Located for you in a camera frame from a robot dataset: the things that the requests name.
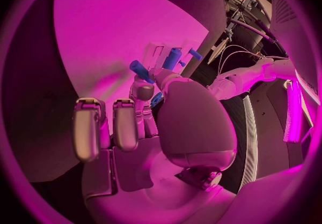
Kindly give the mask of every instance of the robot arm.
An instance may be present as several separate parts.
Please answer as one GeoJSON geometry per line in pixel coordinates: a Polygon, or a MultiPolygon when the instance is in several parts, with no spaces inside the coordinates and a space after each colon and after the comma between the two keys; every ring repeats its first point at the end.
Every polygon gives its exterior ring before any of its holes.
{"type": "Polygon", "coordinates": [[[248,91],[257,81],[273,81],[276,78],[295,80],[295,68],[289,59],[274,61],[263,58],[249,68],[238,68],[223,73],[208,86],[218,100],[226,100],[248,91]]]}

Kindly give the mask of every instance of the white robotic arm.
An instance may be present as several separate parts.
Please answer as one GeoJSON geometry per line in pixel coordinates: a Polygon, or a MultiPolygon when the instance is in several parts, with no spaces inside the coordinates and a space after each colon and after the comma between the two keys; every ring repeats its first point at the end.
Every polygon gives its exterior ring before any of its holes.
{"type": "Polygon", "coordinates": [[[208,90],[218,100],[226,100],[247,92],[257,81],[276,78],[295,80],[295,68],[289,59],[274,61],[263,58],[249,68],[238,68],[218,75],[208,90]]]}

